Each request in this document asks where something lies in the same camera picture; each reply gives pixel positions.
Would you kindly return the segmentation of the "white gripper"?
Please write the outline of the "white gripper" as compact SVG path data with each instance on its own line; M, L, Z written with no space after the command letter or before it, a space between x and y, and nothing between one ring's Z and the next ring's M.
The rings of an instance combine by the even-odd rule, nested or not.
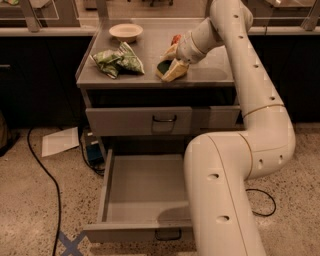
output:
M165 61L164 74L162 80L171 82L184 76L189 64L196 64L204 59L206 55L201 52L192 38L192 33L188 31L179 40L178 45L172 44L162 55L161 60Z

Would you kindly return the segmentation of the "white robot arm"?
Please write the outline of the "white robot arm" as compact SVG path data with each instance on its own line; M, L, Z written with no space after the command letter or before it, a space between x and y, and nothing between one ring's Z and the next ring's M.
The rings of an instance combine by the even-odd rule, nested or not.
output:
M241 0L212 0L210 15L179 41L176 58L194 64L224 46L244 128L210 132L188 144L184 177L198 256L266 256L244 182L280 170L296 140L288 112L247 32Z

